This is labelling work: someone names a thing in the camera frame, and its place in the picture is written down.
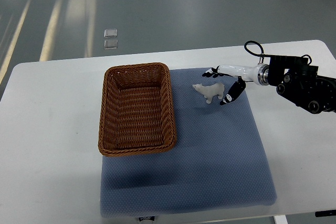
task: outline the white table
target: white table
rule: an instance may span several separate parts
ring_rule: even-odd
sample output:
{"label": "white table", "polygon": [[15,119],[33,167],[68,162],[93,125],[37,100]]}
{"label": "white table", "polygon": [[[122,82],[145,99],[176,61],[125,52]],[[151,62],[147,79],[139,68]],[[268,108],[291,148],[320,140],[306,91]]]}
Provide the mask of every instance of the white table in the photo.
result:
{"label": "white table", "polygon": [[[309,54],[312,64],[320,67],[319,75],[336,78],[336,60],[321,41],[263,46],[266,54]],[[129,217],[100,217],[102,157],[97,142],[105,71],[142,62],[163,62],[179,69],[255,66],[258,58],[239,46],[17,65],[0,103],[3,223],[137,222]],[[275,204],[162,215],[158,223],[336,209],[336,114],[312,115],[277,95],[271,86],[248,83],[246,92],[274,180]]]}

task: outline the wicker basket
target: wicker basket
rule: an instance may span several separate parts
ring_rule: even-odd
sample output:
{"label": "wicker basket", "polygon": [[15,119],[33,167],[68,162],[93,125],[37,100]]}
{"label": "wicker basket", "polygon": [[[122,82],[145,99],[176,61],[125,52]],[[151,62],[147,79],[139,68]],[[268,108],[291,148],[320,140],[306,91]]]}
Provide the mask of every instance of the wicker basket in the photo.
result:
{"label": "wicker basket", "polygon": [[117,66],[104,75],[98,148],[104,156],[170,150],[176,143],[172,88],[163,63]]}

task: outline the blue mat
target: blue mat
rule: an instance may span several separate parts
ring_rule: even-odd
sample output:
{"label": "blue mat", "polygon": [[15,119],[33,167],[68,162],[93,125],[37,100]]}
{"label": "blue mat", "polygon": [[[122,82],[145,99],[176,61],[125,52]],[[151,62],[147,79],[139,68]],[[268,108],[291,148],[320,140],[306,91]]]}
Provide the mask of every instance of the blue mat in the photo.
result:
{"label": "blue mat", "polygon": [[202,77],[205,69],[171,70],[177,144],[165,153],[103,156],[103,217],[155,216],[272,205],[276,192],[246,93],[211,104],[192,87],[233,77]]}

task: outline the white polar bear figurine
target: white polar bear figurine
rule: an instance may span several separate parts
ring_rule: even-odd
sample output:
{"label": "white polar bear figurine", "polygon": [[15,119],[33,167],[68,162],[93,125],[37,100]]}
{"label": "white polar bear figurine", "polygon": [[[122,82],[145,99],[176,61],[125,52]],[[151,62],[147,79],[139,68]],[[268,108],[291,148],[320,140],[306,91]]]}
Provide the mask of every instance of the white polar bear figurine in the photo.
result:
{"label": "white polar bear figurine", "polygon": [[221,82],[218,82],[211,86],[203,86],[202,84],[193,84],[193,88],[202,95],[204,95],[207,104],[210,104],[212,102],[212,97],[214,95],[217,95],[218,99],[223,99],[223,93],[225,90],[224,84],[222,84]]}

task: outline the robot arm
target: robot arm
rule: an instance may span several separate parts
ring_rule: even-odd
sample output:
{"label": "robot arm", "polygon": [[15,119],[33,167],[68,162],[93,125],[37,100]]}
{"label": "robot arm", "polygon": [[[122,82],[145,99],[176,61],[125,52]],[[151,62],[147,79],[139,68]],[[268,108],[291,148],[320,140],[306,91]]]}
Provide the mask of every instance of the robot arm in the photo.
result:
{"label": "robot arm", "polygon": [[[259,46],[261,54],[251,52],[247,45]],[[277,87],[277,93],[312,114],[336,110],[336,79],[318,76],[318,67],[311,66],[311,57],[304,55],[280,56],[265,55],[262,46],[255,41],[248,41],[244,48],[250,54],[260,57],[255,67],[221,65],[207,70],[202,76],[232,76],[238,80],[229,89],[220,102],[221,105],[233,102],[243,92],[245,82],[253,81],[257,85]],[[263,64],[264,57],[270,58],[269,65]]]}

